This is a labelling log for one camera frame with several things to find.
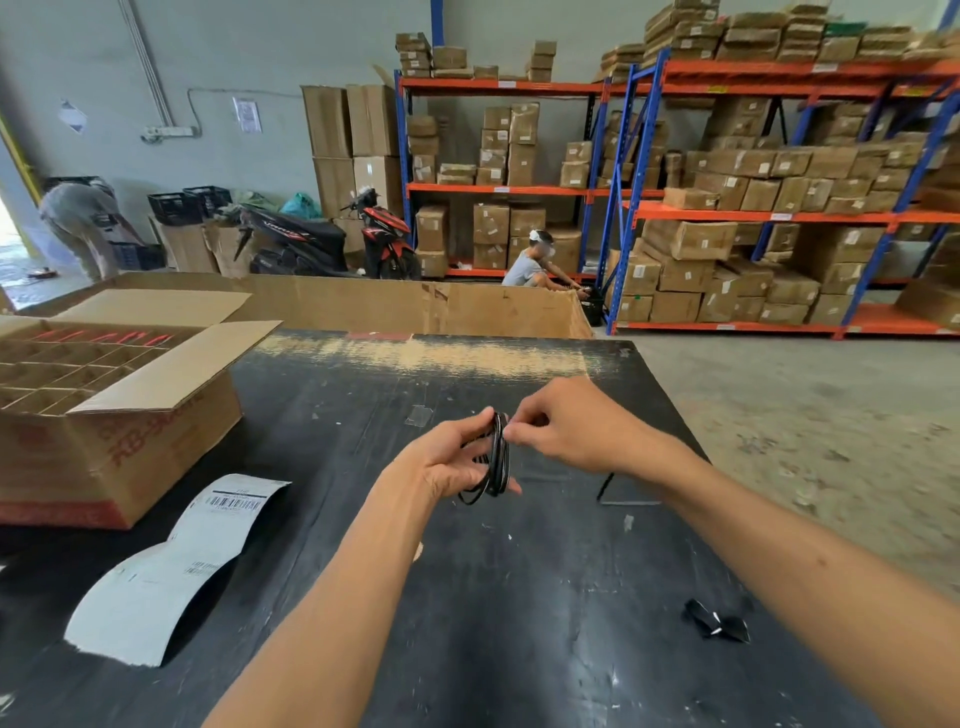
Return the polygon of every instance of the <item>open cardboard box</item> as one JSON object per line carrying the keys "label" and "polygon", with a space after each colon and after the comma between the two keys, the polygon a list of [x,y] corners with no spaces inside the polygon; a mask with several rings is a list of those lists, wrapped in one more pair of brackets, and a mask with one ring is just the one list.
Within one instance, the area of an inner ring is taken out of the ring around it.
{"label": "open cardboard box", "polygon": [[132,526],[240,420],[226,369],[281,323],[222,323],[250,298],[114,289],[0,316],[0,523]]}
{"label": "open cardboard box", "polygon": [[22,313],[52,316],[99,291],[118,289],[237,291],[251,294],[228,321],[281,319],[286,328],[351,333],[459,334],[589,339],[576,294],[482,283],[127,273]]}

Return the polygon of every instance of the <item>gray wall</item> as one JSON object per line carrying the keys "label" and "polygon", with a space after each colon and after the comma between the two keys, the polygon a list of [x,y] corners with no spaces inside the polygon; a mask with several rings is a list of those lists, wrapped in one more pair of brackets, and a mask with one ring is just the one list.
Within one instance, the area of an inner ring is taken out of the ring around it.
{"label": "gray wall", "polygon": [[[187,89],[236,88],[256,100],[263,134],[241,133],[231,93],[195,91],[199,139],[140,141],[158,125],[115,0],[4,0],[2,107],[43,175],[101,175],[146,234],[145,195],[217,184],[285,198],[317,195],[300,85],[378,83],[396,66],[394,35],[428,31],[429,0],[139,0],[141,28],[174,121],[196,126]],[[88,117],[76,134],[60,99]]]}

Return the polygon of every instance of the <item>black tabletop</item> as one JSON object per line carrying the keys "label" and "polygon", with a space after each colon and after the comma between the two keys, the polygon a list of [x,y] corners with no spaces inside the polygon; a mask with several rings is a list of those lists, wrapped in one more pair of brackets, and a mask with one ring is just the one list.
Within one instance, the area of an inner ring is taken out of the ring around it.
{"label": "black tabletop", "polygon": [[[199,725],[333,555],[380,470],[423,430],[513,412],[554,374],[586,372],[700,450],[622,341],[283,331],[232,375],[245,417],[128,532],[0,528],[0,707],[10,726]],[[512,450],[522,497],[445,500],[423,536],[364,718],[369,726],[878,726],[663,506],[605,507],[602,476]],[[226,473],[292,480],[243,553],[188,608],[162,667],[78,653],[63,632],[89,587],[164,541]],[[614,480],[609,499],[636,498]],[[751,643],[704,640],[697,598]]]}

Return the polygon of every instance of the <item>paper notice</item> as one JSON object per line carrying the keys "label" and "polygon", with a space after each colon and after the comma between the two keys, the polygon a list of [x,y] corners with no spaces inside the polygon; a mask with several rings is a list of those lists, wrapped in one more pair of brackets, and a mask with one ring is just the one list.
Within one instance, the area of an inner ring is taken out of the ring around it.
{"label": "paper notice", "polygon": [[267,500],[289,481],[224,475],[186,507],[162,544],[134,554],[86,593],[64,638],[82,652],[157,667],[187,604],[236,557]]}

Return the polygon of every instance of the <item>cardboard flap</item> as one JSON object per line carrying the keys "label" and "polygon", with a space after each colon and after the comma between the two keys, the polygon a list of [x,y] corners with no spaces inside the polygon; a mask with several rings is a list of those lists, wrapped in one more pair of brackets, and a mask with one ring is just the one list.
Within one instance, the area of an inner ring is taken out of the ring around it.
{"label": "cardboard flap", "polygon": [[54,319],[117,326],[208,327],[226,319],[250,295],[226,291],[115,289],[101,291]]}
{"label": "cardboard flap", "polygon": [[176,409],[282,321],[217,324],[67,412]]}

